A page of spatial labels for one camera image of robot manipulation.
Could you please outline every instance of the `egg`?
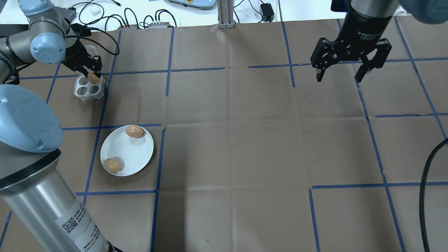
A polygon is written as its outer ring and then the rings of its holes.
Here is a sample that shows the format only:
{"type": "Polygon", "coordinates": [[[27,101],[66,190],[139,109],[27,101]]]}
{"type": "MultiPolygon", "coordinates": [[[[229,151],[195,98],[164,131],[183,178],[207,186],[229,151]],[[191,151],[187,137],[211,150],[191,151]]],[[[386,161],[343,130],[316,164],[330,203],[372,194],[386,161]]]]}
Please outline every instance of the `egg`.
{"type": "Polygon", "coordinates": [[[115,158],[108,158],[104,161],[104,167],[110,173],[117,173],[121,171],[123,168],[121,167],[120,162],[115,158]]]}
{"type": "Polygon", "coordinates": [[[96,76],[93,72],[87,74],[87,79],[92,84],[97,84],[100,81],[100,78],[98,78],[98,76],[96,76]]]}
{"type": "Polygon", "coordinates": [[[139,138],[143,135],[143,129],[137,125],[131,125],[126,128],[126,134],[133,138],[139,138]]]}

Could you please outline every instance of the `label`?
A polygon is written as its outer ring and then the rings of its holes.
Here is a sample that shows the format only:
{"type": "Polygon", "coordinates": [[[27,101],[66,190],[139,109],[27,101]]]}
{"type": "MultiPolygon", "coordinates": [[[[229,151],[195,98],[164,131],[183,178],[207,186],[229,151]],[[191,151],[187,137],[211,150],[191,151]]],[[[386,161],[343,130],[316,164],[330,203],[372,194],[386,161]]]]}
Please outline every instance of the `label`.
{"type": "Polygon", "coordinates": [[[89,213],[82,205],[81,201],[76,198],[72,207],[56,220],[56,224],[75,241],[80,235],[84,233],[91,221],[89,213]]]}
{"type": "Polygon", "coordinates": [[[98,252],[105,242],[106,239],[92,220],[86,231],[75,240],[75,245],[81,252],[98,252]]]}
{"type": "Polygon", "coordinates": [[[363,33],[360,31],[356,31],[356,34],[359,36],[359,39],[364,40],[364,41],[373,41],[375,39],[378,38],[379,33],[377,34],[369,34],[369,33],[363,33]]]}
{"type": "Polygon", "coordinates": [[[70,209],[56,220],[56,224],[74,241],[81,252],[98,252],[107,244],[78,198],[70,209]]]}

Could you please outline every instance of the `cable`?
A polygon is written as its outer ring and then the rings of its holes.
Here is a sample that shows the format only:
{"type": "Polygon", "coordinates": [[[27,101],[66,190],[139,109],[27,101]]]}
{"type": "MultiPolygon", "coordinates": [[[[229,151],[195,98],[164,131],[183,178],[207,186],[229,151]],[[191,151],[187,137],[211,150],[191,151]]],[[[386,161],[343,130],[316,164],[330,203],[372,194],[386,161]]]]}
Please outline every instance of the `cable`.
{"type": "Polygon", "coordinates": [[[105,50],[107,53],[109,53],[109,54],[112,54],[112,55],[114,55],[114,56],[120,54],[120,47],[118,46],[118,42],[117,42],[117,41],[115,40],[115,38],[113,38],[109,33],[105,32],[105,31],[103,31],[103,30],[101,30],[101,29],[94,28],[94,27],[90,27],[90,28],[88,28],[88,29],[89,29],[89,30],[97,30],[97,31],[100,31],[100,32],[106,34],[106,35],[107,35],[109,38],[111,38],[111,39],[113,40],[113,42],[115,43],[116,48],[117,48],[117,52],[116,52],[116,53],[113,53],[113,52],[107,50],[102,44],[100,44],[100,43],[98,43],[97,41],[95,41],[95,40],[93,40],[93,39],[90,39],[90,38],[81,37],[81,36],[77,36],[77,35],[70,35],[70,36],[67,36],[66,38],[85,39],[85,40],[91,41],[91,42],[93,42],[93,43],[99,45],[102,49],[104,49],[104,50],[105,50]]]}
{"type": "Polygon", "coordinates": [[[114,14],[114,15],[110,15],[110,16],[108,16],[108,18],[106,19],[106,23],[104,24],[104,30],[107,30],[108,21],[109,21],[109,19],[110,19],[111,17],[113,17],[114,19],[118,20],[118,22],[120,23],[120,27],[123,28],[123,23],[122,23],[118,18],[116,18],[116,17],[115,17],[115,14],[114,14]]]}
{"type": "Polygon", "coordinates": [[[24,66],[18,68],[18,69],[17,69],[17,72],[19,72],[19,71],[21,71],[21,70],[24,70],[25,68],[29,67],[30,65],[32,65],[32,64],[34,64],[34,63],[35,63],[35,61],[34,61],[34,62],[31,62],[31,63],[28,63],[28,64],[26,64],[26,65],[24,65],[24,66]]]}
{"type": "Polygon", "coordinates": [[[126,20],[126,25],[129,27],[128,18],[126,17],[126,11],[127,11],[127,10],[130,10],[130,11],[132,12],[132,14],[134,14],[134,17],[135,17],[135,24],[137,25],[137,29],[139,29],[139,28],[138,28],[138,19],[137,19],[137,16],[135,15],[135,12],[134,12],[131,8],[125,8],[125,20],[126,20]]]}
{"type": "Polygon", "coordinates": [[[123,252],[121,249],[117,248],[114,246],[114,249],[116,250],[116,252],[123,252]]]}
{"type": "Polygon", "coordinates": [[[422,181],[420,182],[420,197],[418,199],[418,213],[420,216],[420,229],[422,231],[422,241],[423,248],[425,252],[429,251],[428,237],[426,235],[426,224],[425,224],[425,187],[426,187],[426,178],[428,177],[429,167],[431,165],[432,159],[436,155],[436,153],[448,143],[448,138],[439,143],[434,150],[432,150],[431,154],[429,154],[428,159],[426,160],[425,168],[423,169],[422,181]]]}
{"type": "Polygon", "coordinates": [[[244,0],[242,0],[239,4],[235,5],[234,8],[238,7],[240,4],[242,4],[244,0]]]}
{"type": "Polygon", "coordinates": [[[143,27],[143,29],[146,29],[146,28],[149,27],[149,24],[146,23],[146,22],[139,22],[138,25],[141,26],[141,27],[143,27]]]}
{"type": "Polygon", "coordinates": [[[149,24],[148,23],[146,23],[146,19],[148,18],[148,17],[150,17],[151,18],[151,20],[152,20],[152,23],[154,23],[154,19],[153,19],[153,17],[151,16],[151,15],[147,15],[144,19],[143,19],[143,28],[144,29],[146,29],[147,27],[145,27],[144,25],[145,24],[147,24],[148,25],[148,27],[149,27],[149,24]]]}
{"type": "Polygon", "coordinates": [[[279,3],[279,11],[280,11],[280,22],[283,22],[283,15],[281,14],[280,0],[278,0],[278,3],[279,3]]]}
{"type": "Polygon", "coordinates": [[[250,3],[250,6],[252,7],[252,9],[254,9],[254,11],[261,16],[261,20],[258,21],[258,23],[261,23],[261,21],[263,20],[263,15],[260,12],[258,12],[258,10],[255,10],[255,8],[253,7],[252,2],[250,0],[249,0],[249,3],[250,3]]]}
{"type": "Polygon", "coordinates": [[[169,11],[167,11],[167,10],[165,10],[165,9],[158,10],[158,11],[160,11],[160,12],[159,12],[159,15],[157,16],[157,18],[159,19],[159,22],[160,22],[160,15],[161,15],[162,13],[166,12],[166,13],[168,13],[168,14],[172,17],[172,19],[174,20],[174,26],[177,27],[176,19],[175,19],[174,16],[171,14],[171,12],[169,12],[169,11]]]}
{"type": "Polygon", "coordinates": [[[237,12],[235,11],[235,9],[233,9],[233,13],[235,13],[235,17],[237,17],[237,19],[238,19],[238,23],[240,23],[240,18],[238,17],[238,14],[237,14],[237,12]]]}
{"type": "Polygon", "coordinates": [[[86,4],[86,5],[83,6],[83,8],[81,9],[81,11],[80,11],[79,14],[78,14],[78,20],[79,20],[79,22],[82,23],[83,25],[85,25],[86,23],[84,23],[83,21],[81,21],[81,13],[82,13],[82,12],[87,8],[87,6],[89,6],[90,4],[98,5],[99,7],[101,7],[101,9],[103,10],[103,12],[101,13],[101,17],[100,17],[99,19],[101,19],[101,18],[104,17],[104,13],[105,13],[105,12],[104,12],[104,7],[103,7],[102,5],[97,4],[97,3],[93,3],[92,1],[90,1],[90,2],[81,2],[81,3],[74,4],[74,5],[72,5],[71,8],[74,8],[76,5],[79,5],[79,4],[86,4]]]}

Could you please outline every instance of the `qr code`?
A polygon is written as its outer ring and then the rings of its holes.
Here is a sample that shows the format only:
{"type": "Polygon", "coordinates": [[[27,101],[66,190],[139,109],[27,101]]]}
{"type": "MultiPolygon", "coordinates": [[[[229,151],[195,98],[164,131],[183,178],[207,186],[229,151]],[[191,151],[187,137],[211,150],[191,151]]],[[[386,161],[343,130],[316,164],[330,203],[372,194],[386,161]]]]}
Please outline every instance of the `qr code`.
{"type": "Polygon", "coordinates": [[[78,226],[78,223],[71,217],[68,222],[62,224],[62,227],[67,231],[67,234],[70,234],[70,232],[75,229],[78,226]]]}

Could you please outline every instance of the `egg tray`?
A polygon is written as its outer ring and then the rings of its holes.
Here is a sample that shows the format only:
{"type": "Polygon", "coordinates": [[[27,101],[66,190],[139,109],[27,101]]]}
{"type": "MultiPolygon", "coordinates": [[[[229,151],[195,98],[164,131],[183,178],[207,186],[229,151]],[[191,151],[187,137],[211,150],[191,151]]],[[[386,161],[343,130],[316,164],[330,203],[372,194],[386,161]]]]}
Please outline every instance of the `egg tray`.
{"type": "Polygon", "coordinates": [[[104,83],[102,76],[97,84],[92,84],[81,74],[76,78],[73,94],[80,100],[101,99],[104,96],[104,83]]]}

